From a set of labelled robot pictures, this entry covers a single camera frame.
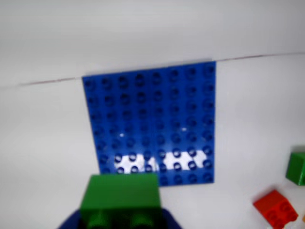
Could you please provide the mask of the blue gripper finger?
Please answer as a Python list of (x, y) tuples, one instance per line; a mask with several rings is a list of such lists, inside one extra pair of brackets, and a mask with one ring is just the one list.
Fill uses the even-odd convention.
[(165, 208), (162, 209), (163, 214), (163, 229), (182, 229), (173, 215)]
[(72, 213), (58, 229), (80, 229), (81, 228), (81, 214), (79, 210)]

